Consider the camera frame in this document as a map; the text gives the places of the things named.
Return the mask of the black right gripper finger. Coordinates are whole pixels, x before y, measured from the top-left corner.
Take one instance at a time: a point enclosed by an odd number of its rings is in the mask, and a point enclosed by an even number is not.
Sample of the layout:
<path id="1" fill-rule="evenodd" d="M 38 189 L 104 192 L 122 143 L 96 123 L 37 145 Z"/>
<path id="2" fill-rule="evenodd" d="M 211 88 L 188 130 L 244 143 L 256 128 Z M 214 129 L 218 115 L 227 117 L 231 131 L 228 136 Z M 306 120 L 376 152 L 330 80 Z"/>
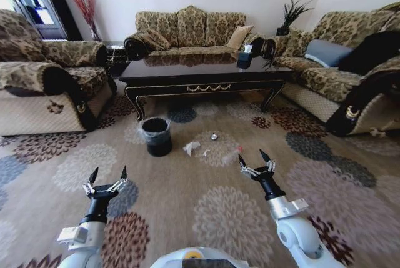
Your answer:
<path id="1" fill-rule="evenodd" d="M 244 161 L 244 159 L 241 157 L 241 155 L 238 155 L 239 158 L 239 165 L 241 167 L 241 172 L 248 177 L 258 177 L 259 172 L 255 171 L 254 169 L 248 167 Z"/>
<path id="2" fill-rule="evenodd" d="M 266 163 L 267 171 L 274 172 L 276 168 L 276 162 L 272 160 L 262 149 L 260 149 L 259 152 Z"/>

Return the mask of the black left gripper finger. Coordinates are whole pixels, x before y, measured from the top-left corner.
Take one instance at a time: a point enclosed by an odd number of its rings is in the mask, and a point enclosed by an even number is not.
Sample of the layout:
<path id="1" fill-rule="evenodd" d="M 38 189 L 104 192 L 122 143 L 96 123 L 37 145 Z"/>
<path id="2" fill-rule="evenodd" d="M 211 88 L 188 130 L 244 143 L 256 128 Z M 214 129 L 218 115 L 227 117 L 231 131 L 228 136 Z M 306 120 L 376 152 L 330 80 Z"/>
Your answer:
<path id="1" fill-rule="evenodd" d="M 99 168 L 95 168 L 95 170 L 90 174 L 89 179 L 82 185 L 85 194 L 88 198 L 92 199 L 95 193 L 98 192 L 98 188 L 94 186 L 94 182 L 97 178 Z"/>
<path id="2" fill-rule="evenodd" d="M 107 189 L 108 192 L 116 192 L 122 189 L 125 186 L 125 183 L 128 181 L 128 173 L 127 166 L 123 167 L 122 174 L 120 180 L 116 181 L 113 185 L 110 185 Z"/>

